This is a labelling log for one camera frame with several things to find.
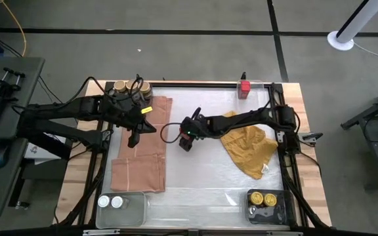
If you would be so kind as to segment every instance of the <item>yellow cloth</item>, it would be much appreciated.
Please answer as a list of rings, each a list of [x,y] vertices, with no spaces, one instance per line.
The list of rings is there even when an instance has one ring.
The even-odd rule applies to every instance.
[[[225,117],[236,115],[230,111]],[[265,131],[255,126],[231,130],[221,138],[234,164],[248,176],[258,180],[262,178],[263,164],[268,164],[278,147],[275,140],[266,138]]]

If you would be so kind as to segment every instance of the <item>jar lid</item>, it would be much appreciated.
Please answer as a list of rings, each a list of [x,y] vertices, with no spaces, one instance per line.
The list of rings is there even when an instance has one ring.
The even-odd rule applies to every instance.
[[[276,205],[276,197],[271,193],[265,195],[264,201],[265,205],[268,207],[274,207]]]
[[[113,88],[117,91],[125,90],[126,83],[124,81],[116,81]]]
[[[254,204],[254,205],[260,205],[262,204],[263,202],[263,196],[262,196],[262,193],[259,193],[259,192],[253,192],[251,195],[250,195],[250,201]]]
[[[123,199],[121,197],[117,196],[112,199],[112,207],[119,208],[122,206],[122,204],[123,204]]]
[[[131,89],[131,86],[132,86],[132,84],[134,83],[134,81],[135,81],[134,79],[131,79],[130,81],[126,82],[126,88],[127,88],[128,90]],[[135,84],[134,84],[134,87],[132,88],[132,90],[134,91],[134,90],[136,90],[138,87],[139,87],[139,83],[135,83]]]
[[[148,82],[144,82],[141,87],[141,93],[147,93],[150,91],[150,84]]]
[[[109,201],[110,201],[109,197],[103,195],[98,198],[97,204],[99,207],[106,207],[109,205]]]

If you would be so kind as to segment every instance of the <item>crumpled cloth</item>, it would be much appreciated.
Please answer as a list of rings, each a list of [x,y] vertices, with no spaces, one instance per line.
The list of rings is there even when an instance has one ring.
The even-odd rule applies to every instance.
[[[230,111],[225,117],[236,115]],[[266,138],[265,131],[256,126],[231,130],[221,138],[221,142],[231,156],[234,164],[248,176],[262,178],[262,169],[267,165],[278,147],[275,140]]]
[[[165,148],[166,143],[159,136],[161,128],[170,121],[172,98],[155,96],[152,111],[147,121],[157,132],[141,134],[140,142],[127,146],[131,132],[123,129],[121,146],[117,159],[112,160],[112,184],[114,191],[165,191]],[[168,128],[163,131],[167,139]]]

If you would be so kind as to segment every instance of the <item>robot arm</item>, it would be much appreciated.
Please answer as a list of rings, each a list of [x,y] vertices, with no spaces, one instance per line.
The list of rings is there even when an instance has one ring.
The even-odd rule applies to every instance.
[[[222,115],[204,117],[200,111],[201,108],[196,109],[194,114],[191,117],[185,117],[180,125],[182,138],[179,146],[186,151],[192,148],[194,140],[221,138],[232,129],[249,125],[264,124],[274,130],[284,132],[293,132],[296,129],[294,110],[289,106],[275,108],[278,122],[270,116],[271,108],[259,108],[232,117]]]
[[[106,121],[117,127],[131,130],[128,146],[135,147],[139,134],[155,132],[156,129],[145,119],[141,109],[148,107],[148,102],[133,102],[127,94],[113,96],[97,95],[76,98],[65,104],[32,104],[20,116],[18,136],[27,138],[31,143],[47,151],[63,156],[69,149],[57,144],[47,134],[54,134],[78,140],[87,148],[102,148],[106,133],[99,130],[83,131],[61,125],[50,119],[75,118],[81,121]]]

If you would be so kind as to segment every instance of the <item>table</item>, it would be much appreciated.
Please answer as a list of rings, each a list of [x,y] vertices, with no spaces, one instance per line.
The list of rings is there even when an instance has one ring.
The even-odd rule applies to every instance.
[[[44,62],[45,60],[42,58],[0,57],[0,79],[2,79],[5,74],[3,70],[4,67],[21,71],[26,75],[19,83],[22,89],[12,94],[13,97],[18,99],[18,101],[14,102],[16,105],[27,106],[29,104]],[[7,75],[5,81],[10,84],[15,84],[16,76]],[[7,205],[7,199],[9,197],[8,206],[15,207],[23,183],[21,178],[23,168],[20,168],[20,166],[23,160],[24,150],[27,147],[27,140],[24,138],[15,138],[19,120],[20,116],[15,114],[15,112],[11,110],[10,105],[7,104],[0,118],[0,141],[12,140],[12,144],[10,146],[9,160],[3,168],[0,168],[0,216]]]
[[[99,81],[99,83],[104,87],[107,81]],[[167,81],[167,83],[193,83],[193,81]],[[202,83],[228,83],[228,82],[202,82]],[[285,97],[285,102],[289,106],[293,107],[294,110],[298,113],[300,120],[301,120],[301,127],[300,132],[309,132],[310,128],[308,125],[308,120],[306,116],[305,105],[303,102],[303,95],[301,94],[300,84],[298,83],[283,83],[283,92]],[[96,86],[94,82],[90,82],[89,86],[87,87],[86,96],[102,94],[100,89]],[[78,124],[78,128],[82,130],[92,130],[95,129],[97,126],[96,121],[91,122],[84,122],[80,121]],[[314,152],[313,147],[308,147],[302,144],[302,151],[303,153],[316,158],[316,154]],[[85,147],[79,146],[72,150],[71,155],[75,155],[84,151]],[[68,163],[68,167],[65,173],[64,183],[62,184],[62,189],[60,192],[59,200],[58,200],[58,207],[56,210],[56,215],[60,220],[63,220],[71,209],[75,206],[75,204],[80,199],[84,187],[85,187],[85,180],[87,177],[87,170],[89,167],[89,160],[90,160],[91,153],[84,153]],[[98,166],[100,164],[101,155],[98,156],[98,160],[96,162],[95,172],[98,170]],[[324,193],[324,188],[322,184],[322,179],[320,178],[320,173],[318,167],[307,157],[302,155],[296,156],[297,166],[299,169],[299,176],[301,181],[301,187],[303,190],[303,195],[309,205],[313,208],[315,213],[320,217],[320,219],[326,223],[327,225],[331,225],[331,220],[329,217],[329,211],[327,209],[326,197]],[[91,210],[93,207],[94,201],[94,194],[90,198],[90,201],[87,206],[85,222],[89,221]],[[299,224],[300,216],[299,211],[296,204],[296,213],[297,213],[297,221]]]

